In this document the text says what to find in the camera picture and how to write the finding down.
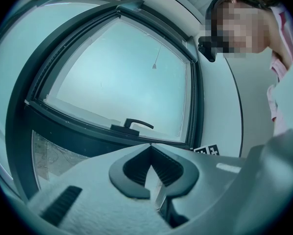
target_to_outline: window frame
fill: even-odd
[[[138,15],[142,0],[115,1],[85,11],[53,31],[33,52],[14,86],[6,117],[6,150],[15,185],[22,199],[30,199],[37,191],[35,169],[32,164],[32,131],[69,151],[94,157],[125,147],[149,142],[191,150],[201,143],[203,130],[204,97],[202,73],[195,42],[187,39],[188,48],[169,32],[165,24]],[[104,23],[119,15],[142,23],[177,48],[191,63],[192,88],[189,126],[184,143],[159,141],[97,128],[67,116],[38,100],[38,95],[53,65],[69,51],[69,46],[85,37],[91,29],[99,30]]]

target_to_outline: window handle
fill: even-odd
[[[139,135],[139,131],[136,130],[132,130],[130,129],[130,126],[132,123],[139,123],[139,124],[143,124],[151,129],[154,128],[153,125],[150,125],[149,123],[137,120],[137,119],[132,119],[132,118],[126,118],[125,124],[123,126],[119,126],[119,125],[111,125],[111,130],[113,131],[118,131],[118,132],[122,132],[122,133],[126,133],[126,134],[130,134],[130,135],[134,135],[134,136],[138,136]]]

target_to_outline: window pane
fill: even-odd
[[[5,147],[9,99],[23,66],[38,45],[67,20],[97,5],[69,3],[34,8],[22,16],[0,42],[0,163],[10,173]]]
[[[45,102],[104,128],[145,121],[154,129],[133,124],[140,136],[184,142],[186,69],[162,42],[117,19],[75,51]]]
[[[33,132],[34,167],[40,188],[88,157],[66,150]]]

